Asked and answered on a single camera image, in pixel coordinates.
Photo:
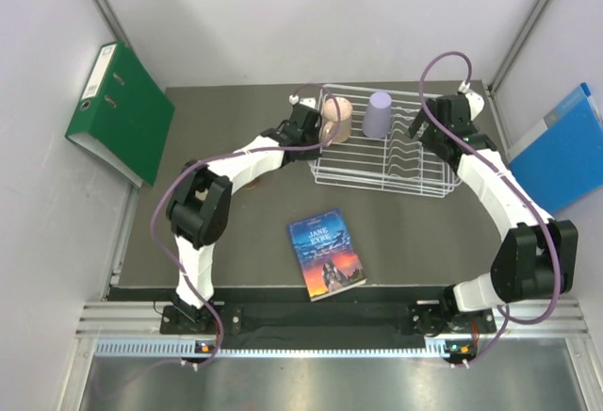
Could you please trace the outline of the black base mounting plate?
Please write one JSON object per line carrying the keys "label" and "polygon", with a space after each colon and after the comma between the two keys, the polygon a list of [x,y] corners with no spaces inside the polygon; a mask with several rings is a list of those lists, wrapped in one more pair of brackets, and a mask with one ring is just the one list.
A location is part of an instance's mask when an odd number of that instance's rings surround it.
{"label": "black base mounting plate", "polygon": [[222,347],[287,349],[417,348],[424,337],[489,336],[493,313],[481,311],[448,323],[434,304],[405,302],[229,302],[215,306],[223,328],[206,309],[194,324],[167,308],[163,334],[224,335]]}

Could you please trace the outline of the blue folder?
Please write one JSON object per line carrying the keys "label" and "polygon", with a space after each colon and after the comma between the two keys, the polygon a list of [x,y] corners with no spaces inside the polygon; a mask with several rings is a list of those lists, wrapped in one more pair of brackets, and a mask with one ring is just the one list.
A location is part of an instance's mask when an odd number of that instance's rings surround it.
{"label": "blue folder", "polygon": [[552,214],[602,186],[602,117],[580,83],[508,151],[524,191]]}

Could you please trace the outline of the lilac cup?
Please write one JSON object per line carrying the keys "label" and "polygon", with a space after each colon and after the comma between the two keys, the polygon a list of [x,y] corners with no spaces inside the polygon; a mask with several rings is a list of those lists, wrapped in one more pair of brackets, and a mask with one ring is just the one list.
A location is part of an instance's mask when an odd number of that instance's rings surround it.
{"label": "lilac cup", "polygon": [[371,139],[386,138],[390,129],[391,114],[391,96],[383,91],[372,93],[362,123],[364,135]]}

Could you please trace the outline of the green lever arch binder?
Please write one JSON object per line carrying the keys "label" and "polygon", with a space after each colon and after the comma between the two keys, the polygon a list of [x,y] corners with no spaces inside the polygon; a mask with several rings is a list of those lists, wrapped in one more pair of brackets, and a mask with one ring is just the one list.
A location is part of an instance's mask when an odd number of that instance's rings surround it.
{"label": "green lever arch binder", "polygon": [[122,41],[100,47],[65,138],[121,173],[153,186],[174,105]]}

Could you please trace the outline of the cream and brown cup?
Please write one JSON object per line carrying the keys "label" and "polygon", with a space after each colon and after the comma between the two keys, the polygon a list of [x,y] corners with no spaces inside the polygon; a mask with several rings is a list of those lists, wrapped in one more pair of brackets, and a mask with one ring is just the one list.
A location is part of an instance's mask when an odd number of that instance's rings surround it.
{"label": "cream and brown cup", "polygon": [[246,189],[246,190],[249,190],[249,189],[256,188],[258,185],[259,185],[259,181],[255,180],[255,181],[252,181],[251,183],[245,185],[243,188]]}

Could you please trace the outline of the Jane Eyre book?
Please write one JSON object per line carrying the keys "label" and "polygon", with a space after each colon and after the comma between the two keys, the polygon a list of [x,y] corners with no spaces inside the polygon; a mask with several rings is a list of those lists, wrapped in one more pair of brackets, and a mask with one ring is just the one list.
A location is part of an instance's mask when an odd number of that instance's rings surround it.
{"label": "Jane Eyre book", "polygon": [[367,282],[339,209],[292,222],[287,232],[311,302]]}

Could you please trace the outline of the aluminium frame rail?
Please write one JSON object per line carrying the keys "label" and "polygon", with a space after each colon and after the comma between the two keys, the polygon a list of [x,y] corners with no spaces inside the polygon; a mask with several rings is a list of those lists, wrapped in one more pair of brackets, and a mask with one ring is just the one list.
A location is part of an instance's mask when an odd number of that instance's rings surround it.
{"label": "aluminium frame rail", "polygon": [[515,321],[506,321],[497,309],[463,314],[451,322],[441,316],[432,301],[389,301],[353,299],[280,303],[275,294],[264,301],[230,299],[217,302],[213,310],[203,309],[198,318],[185,316],[173,304],[144,302],[101,302],[86,304],[76,334],[80,337],[150,337],[207,335],[213,320],[221,318],[226,336],[238,337],[260,331],[305,328],[325,332],[376,330],[405,337],[443,337],[468,335],[472,330],[489,337],[498,329],[511,337],[572,337],[588,332],[579,305],[561,301],[545,321],[529,325],[527,321],[545,309],[541,301],[512,305]]}

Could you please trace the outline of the pink mug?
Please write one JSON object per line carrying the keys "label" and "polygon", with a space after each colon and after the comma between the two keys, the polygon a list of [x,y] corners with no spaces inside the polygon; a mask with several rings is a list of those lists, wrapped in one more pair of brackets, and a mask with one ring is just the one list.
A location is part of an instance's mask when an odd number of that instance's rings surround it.
{"label": "pink mug", "polygon": [[351,136],[352,104],[343,97],[328,98],[324,101],[321,116],[320,139],[334,136],[331,143],[343,143]]}

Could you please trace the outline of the white wire dish rack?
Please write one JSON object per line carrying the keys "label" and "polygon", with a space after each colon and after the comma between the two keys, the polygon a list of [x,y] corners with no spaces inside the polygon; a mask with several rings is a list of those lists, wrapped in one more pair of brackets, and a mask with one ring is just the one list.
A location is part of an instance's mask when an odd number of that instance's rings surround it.
{"label": "white wire dish rack", "polygon": [[419,138],[407,130],[421,109],[418,93],[388,90],[392,98],[392,117],[386,138],[365,136],[362,122],[369,97],[378,88],[327,84],[319,94],[318,107],[328,94],[343,97],[352,105],[351,134],[343,143],[332,143],[320,157],[309,163],[315,182],[345,188],[444,198],[461,185],[450,166],[424,149]]}

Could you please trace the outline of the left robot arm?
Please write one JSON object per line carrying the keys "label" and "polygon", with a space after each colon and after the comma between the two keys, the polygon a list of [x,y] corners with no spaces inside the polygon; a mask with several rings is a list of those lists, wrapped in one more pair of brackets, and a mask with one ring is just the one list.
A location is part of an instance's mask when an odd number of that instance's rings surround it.
{"label": "left robot arm", "polygon": [[173,306],[193,332],[203,332],[213,323],[214,311],[204,302],[214,293],[213,251],[226,229],[234,193],[265,173],[319,156],[322,120],[316,100],[292,95],[289,101],[289,118],[247,146],[202,166],[190,161],[189,173],[171,194],[166,216],[180,264]]}

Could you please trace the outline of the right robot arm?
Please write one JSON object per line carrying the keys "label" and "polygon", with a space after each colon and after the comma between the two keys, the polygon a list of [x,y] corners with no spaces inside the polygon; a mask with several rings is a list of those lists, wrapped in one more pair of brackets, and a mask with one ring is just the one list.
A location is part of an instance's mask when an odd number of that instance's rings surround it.
{"label": "right robot arm", "polygon": [[570,221],[557,221],[521,188],[492,140],[474,121],[484,108],[472,90],[436,98],[422,97],[408,128],[409,137],[434,153],[455,172],[483,205],[501,244],[489,272],[445,288],[440,321],[453,332],[465,329],[474,312],[508,304],[547,299],[548,319],[562,294],[573,286],[579,232]]}

